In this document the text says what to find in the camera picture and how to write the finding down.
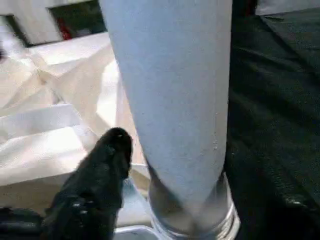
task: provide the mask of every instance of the white wall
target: white wall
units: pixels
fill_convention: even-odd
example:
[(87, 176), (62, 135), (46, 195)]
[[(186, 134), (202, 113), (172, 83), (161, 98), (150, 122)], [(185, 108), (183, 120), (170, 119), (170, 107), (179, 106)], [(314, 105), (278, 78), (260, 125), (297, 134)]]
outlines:
[(31, 44), (62, 40), (48, 8), (88, 0), (0, 0), (0, 15), (13, 14)]
[(0, 15), (7, 15), (12, 13), (11, 6), (8, 0), (0, 0)]

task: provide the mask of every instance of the black object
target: black object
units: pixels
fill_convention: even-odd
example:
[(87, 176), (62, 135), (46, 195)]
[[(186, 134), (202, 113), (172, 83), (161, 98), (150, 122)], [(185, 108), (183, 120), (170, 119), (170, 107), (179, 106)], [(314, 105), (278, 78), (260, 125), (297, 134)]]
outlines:
[(110, 240), (122, 207), (132, 140), (121, 128), (109, 130), (65, 182), (46, 212), (46, 240)]
[(42, 231), (42, 220), (28, 209), (1, 207), (0, 239), (35, 239)]
[(320, 239), (319, 16), (233, 22), (225, 169), (238, 240)]

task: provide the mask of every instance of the red object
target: red object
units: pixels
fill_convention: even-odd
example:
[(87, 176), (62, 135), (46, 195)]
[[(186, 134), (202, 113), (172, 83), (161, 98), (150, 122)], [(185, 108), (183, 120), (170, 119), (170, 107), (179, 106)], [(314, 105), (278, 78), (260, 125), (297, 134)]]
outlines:
[(61, 32), (63, 40), (72, 39), (71, 33), (68, 30), (68, 28), (67, 28), (67, 26), (65, 24), (65, 21), (62, 18), (58, 18), (57, 19), (57, 23), (58, 23), (58, 27), (59, 27), (59, 30)]

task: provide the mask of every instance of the white fabric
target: white fabric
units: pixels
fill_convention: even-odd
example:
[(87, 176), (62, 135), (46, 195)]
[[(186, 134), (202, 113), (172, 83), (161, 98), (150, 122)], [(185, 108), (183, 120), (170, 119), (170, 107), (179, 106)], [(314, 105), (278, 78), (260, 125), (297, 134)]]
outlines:
[(320, 0), (259, 0), (255, 13), (267, 15), (312, 8), (320, 8)]

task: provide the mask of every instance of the black fabric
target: black fabric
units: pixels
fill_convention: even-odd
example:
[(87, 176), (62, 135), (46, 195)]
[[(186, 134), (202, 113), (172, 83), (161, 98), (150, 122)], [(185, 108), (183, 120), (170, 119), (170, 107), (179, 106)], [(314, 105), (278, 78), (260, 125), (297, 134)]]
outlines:
[(320, 239), (320, 8), (233, 21), (225, 169), (239, 240)]

